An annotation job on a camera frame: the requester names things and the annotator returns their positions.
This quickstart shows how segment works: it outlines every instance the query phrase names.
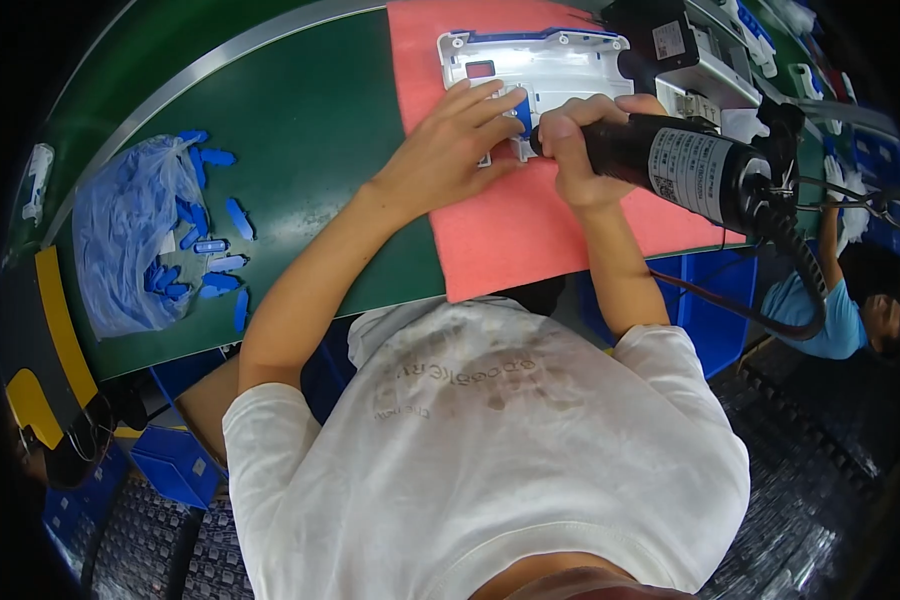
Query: white label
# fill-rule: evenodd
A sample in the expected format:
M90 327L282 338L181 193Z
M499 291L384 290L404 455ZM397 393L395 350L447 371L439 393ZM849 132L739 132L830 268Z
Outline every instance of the white label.
M684 54L687 51L687 47L684 46L681 22L671 21L654 29L653 46L656 48L656 59L658 61L678 54Z
M713 135L661 128L649 147L647 160L653 191L686 210L723 222L720 180L732 145Z
M168 255L177 249L177 242L174 240L174 230L167 231L167 235L163 236L163 243L160 244L158 255Z

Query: pink foam mat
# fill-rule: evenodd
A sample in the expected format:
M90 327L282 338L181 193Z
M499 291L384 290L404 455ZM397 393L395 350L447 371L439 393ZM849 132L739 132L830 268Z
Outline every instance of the pink foam mat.
M583 20L586 12L539 0L403 0L387 3L386 12L407 133L444 96L441 34L597 29ZM493 154L512 156L503 145ZM557 195L556 174L552 160L531 158L479 195L430 213L450 302L588 269L584 234ZM629 194L623 208L645 257L745 241L646 190Z

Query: blue shirt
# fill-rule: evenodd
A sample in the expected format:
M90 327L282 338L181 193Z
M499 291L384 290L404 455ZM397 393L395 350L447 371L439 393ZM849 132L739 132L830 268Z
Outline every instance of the blue shirt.
M788 326L810 323L813 303L796 271L769 288L760 312ZM843 279L826 297L826 322L816 336L804 342L776 337L804 354L836 360L850 358L869 342L864 321L860 318L860 308L847 295L847 282Z

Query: hand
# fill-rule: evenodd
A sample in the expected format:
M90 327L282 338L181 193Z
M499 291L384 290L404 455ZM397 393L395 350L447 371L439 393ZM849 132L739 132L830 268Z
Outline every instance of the hand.
M840 163L837 162L837 158L833 154L828 154L823 157L823 173L826 174L826 182L828 184L847 187L847 183L844 181L844 170L840 168ZM847 198L845 194L833 190L826 190L826 194L834 202L838 203L843 202L844 198Z
M590 167L587 144L580 127L600 119L626 123L628 114L667 114L650 94L618 96L616 102L604 94L586 100L571 98L560 108L540 117L539 139L543 156L556 159L556 192L573 210L591 210L615 206L634 191L633 185L612 177L597 175Z
M470 87L458 81L367 184L382 202L395 203L408 220L469 198L521 166L516 158L477 163L494 146L524 131L510 116L527 97L518 87L491 98L504 82L493 79Z

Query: white t-shirt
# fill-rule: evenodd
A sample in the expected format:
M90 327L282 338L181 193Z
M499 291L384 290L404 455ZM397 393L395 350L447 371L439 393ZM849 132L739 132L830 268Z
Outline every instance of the white t-shirt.
M260 599L465 600L521 558L571 551L696 593L750 497L684 330L634 327L611 357L479 301L390 336L322 429L298 390L267 383L223 433Z

